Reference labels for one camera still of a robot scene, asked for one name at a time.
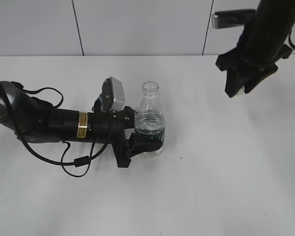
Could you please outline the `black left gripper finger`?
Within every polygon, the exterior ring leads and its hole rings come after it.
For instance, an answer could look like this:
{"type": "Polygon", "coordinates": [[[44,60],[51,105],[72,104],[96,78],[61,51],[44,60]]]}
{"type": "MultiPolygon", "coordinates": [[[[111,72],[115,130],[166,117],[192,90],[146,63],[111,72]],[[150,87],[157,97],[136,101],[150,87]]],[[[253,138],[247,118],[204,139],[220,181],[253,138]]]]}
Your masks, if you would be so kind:
{"type": "Polygon", "coordinates": [[[158,156],[163,147],[161,139],[155,136],[144,136],[139,133],[132,133],[127,141],[129,158],[137,155],[152,158],[158,156]]]}
{"type": "Polygon", "coordinates": [[[135,126],[135,111],[129,107],[125,106],[123,109],[123,124],[125,129],[131,129],[135,126]]]}

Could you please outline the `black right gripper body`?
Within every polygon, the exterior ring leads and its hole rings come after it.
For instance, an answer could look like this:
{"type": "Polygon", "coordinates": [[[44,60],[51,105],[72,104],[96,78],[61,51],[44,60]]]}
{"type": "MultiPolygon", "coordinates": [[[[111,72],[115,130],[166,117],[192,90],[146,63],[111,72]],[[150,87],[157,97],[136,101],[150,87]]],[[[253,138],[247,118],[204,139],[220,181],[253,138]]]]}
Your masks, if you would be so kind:
{"type": "Polygon", "coordinates": [[[278,52],[257,50],[256,53],[256,55],[250,55],[242,48],[235,47],[224,54],[220,54],[215,65],[220,71],[240,67],[248,67],[250,70],[255,70],[256,73],[263,75],[271,75],[277,71],[275,63],[278,61],[278,52]]]}

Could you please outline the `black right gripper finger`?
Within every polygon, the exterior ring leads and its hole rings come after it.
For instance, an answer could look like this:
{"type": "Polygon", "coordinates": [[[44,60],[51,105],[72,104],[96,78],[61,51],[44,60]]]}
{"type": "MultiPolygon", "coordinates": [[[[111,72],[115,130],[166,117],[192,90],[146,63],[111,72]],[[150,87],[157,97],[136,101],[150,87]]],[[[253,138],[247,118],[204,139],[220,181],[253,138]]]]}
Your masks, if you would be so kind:
{"type": "Polygon", "coordinates": [[[232,98],[239,92],[246,93],[245,84],[247,79],[248,73],[245,70],[238,68],[227,69],[225,93],[228,95],[228,97],[232,98]]]}
{"type": "Polygon", "coordinates": [[[257,71],[244,83],[244,93],[250,93],[261,81],[270,76],[270,71],[257,71]]]}

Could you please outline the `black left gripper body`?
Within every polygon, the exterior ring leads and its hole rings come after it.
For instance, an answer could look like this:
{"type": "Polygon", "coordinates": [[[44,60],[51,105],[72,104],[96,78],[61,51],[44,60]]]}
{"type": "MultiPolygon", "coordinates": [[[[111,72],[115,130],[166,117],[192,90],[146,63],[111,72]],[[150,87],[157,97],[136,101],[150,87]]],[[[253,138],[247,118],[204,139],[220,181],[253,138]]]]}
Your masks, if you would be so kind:
{"type": "Polygon", "coordinates": [[[119,168],[128,168],[131,158],[128,156],[127,140],[125,137],[125,128],[123,124],[123,109],[120,112],[101,111],[101,102],[97,99],[92,107],[92,113],[89,113],[90,130],[88,137],[92,142],[103,144],[103,147],[94,155],[91,160],[97,158],[110,144],[113,148],[117,166],[119,168]]]}

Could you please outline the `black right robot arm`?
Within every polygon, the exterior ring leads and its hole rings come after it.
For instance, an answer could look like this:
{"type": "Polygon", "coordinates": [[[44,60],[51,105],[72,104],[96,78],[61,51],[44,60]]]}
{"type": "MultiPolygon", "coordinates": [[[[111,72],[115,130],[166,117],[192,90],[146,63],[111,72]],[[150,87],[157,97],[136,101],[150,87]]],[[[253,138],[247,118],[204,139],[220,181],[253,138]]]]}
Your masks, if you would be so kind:
{"type": "Polygon", "coordinates": [[[225,93],[234,97],[241,89],[251,92],[274,74],[276,62],[295,51],[290,40],[295,25],[295,0],[262,0],[257,9],[217,11],[214,29],[244,26],[236,46],[218,56],[216,66],[227,72],[225,93]]]}

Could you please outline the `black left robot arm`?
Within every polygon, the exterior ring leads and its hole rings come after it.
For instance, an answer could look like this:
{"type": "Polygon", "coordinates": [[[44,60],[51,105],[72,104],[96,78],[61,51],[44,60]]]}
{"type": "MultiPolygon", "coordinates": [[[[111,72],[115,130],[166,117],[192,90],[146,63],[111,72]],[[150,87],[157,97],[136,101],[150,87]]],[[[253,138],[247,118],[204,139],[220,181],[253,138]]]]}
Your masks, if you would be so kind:
{"type": "Polygon", "coordinates": [[[113,147],[117,166],[127,168],[131,158],[162,147],[162,141],[139,133],[126,137],[135,126],[135,112],[125,106],[122,83],[107,78],[91,112],[62,109],[36,97],[17,82],[0,81],[0,124],[11,129],[28,151],[31,144],[71,142],[113,147]]]}

